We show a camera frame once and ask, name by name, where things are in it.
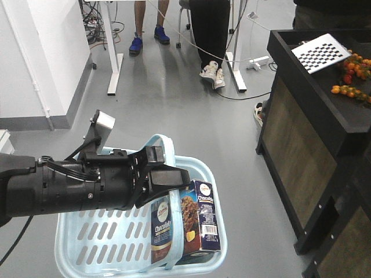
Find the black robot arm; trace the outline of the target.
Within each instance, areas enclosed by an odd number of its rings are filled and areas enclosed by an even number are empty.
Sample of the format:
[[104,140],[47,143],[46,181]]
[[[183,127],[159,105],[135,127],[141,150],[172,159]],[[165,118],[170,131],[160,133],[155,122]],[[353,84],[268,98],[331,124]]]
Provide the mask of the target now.
[[77,160],[1,154],[1,225],[14,217],[141,208],[191,183],[185,169],[165,164],[160,146],[128,154],[81,152]]

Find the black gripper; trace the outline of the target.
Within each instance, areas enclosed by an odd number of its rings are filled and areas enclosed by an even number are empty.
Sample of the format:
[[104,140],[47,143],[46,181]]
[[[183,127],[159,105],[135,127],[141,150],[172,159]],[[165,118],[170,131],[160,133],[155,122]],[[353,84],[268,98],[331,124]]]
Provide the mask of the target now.
[[84,181],[87,197],[82,210],[141,208],[191,183],[188,170],[177,167],[159,166],[145,174],[147,167],[165,163],[161,146],[145,146],[130,154],[121,149],[113,149],[108,155],[84,150],[78,161],[83,172],[92,177]]

